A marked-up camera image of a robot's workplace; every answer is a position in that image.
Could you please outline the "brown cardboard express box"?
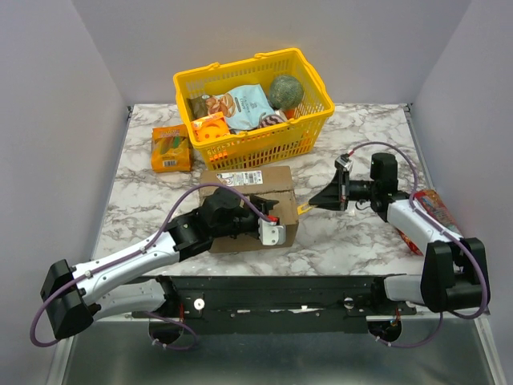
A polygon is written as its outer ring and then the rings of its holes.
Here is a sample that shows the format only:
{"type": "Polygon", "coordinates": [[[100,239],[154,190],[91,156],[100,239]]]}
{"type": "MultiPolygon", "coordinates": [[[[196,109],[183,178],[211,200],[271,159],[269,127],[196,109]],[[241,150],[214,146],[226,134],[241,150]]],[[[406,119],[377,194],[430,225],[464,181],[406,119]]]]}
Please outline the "brown cardboard express box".
{"type": "MultiPolygon", "coordinates": [[[[204,171],[200,183],[220,182],[233,187],[245,196],[252,194],[274,200],[277,204],[270,211],[280,219],[285,227],[285,242],[277,248],[293,245],[299,226],[297,202],[294,192],[291,169],[288,166],[272,166],[248,170],[204,171]]],[[[272,245],[262,245],[253,236],[241,234],[236,238],[221,237],[213,241],[211,253],[235,253],[273,249],[272,245]]]]}

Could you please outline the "yellow utility knife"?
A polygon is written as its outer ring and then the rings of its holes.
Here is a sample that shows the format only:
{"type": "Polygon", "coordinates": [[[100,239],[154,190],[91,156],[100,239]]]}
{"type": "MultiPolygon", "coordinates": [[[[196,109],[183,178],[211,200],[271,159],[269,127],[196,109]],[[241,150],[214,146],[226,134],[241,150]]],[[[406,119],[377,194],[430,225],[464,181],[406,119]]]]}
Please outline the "yellow utility knife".
{"type": "Polygon", "coordinates": [[[315,208],[314,205],[309,205],[308,203],[305,203],[305,204],[299,205],[297,207],[297,213],[299,215],[303,215],[304,213],[307,213],[307,212],[309,212],[310,210],[312,210],[314,208],[315,208]]]}

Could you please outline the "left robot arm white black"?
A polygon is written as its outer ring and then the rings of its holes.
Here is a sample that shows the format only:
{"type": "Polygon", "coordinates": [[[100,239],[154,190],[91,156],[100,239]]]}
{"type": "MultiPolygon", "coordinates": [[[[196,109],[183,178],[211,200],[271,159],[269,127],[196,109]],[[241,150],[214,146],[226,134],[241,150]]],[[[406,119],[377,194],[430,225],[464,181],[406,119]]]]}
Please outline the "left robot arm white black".
{"type": "Polygon", "coordinates": [[[285,227],[270,213],[276,201],[246,197],[220,183],[212,187],[213,194],[198,208],[179,216],[169,213],[154,234],[136,245],[78,265],[65,259],[53,263],[40,291],[42,306],[30,326],[31,342],[38,347],[46,345],[36,337],[42,315],[48,317],[55,341],[75,336],[94,320],[114,314],[134,310],[172,315],[178,298],[157,281],[144,289],[130,289],[127,284],[210,250],[217,238],[245,234],[263,246],[284,244],[285,227]]]}

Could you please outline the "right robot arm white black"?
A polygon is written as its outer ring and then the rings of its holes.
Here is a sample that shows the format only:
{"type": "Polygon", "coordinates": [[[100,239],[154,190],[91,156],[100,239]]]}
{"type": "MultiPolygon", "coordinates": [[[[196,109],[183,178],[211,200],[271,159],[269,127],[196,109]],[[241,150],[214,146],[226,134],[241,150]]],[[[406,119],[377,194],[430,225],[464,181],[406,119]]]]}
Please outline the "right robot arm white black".
{"type": "Polygon", "coordinates": [[[390,275],[369,294],[370,308],[387,314],[398,302],[412,302],[429,310],[456,313],[475,308],[483,312],[490,300],[486,254],[481,241],[464,238],[435,220],[409,194],[398,188],[394,155],[372,155],[370,178],[354,180],[348,154],[335,161],[333,179],[309,199],[317,209],[345,211],[350,202],[370,203],[385,222],[403,233],[424,257],[419,275],[390,275]]]}

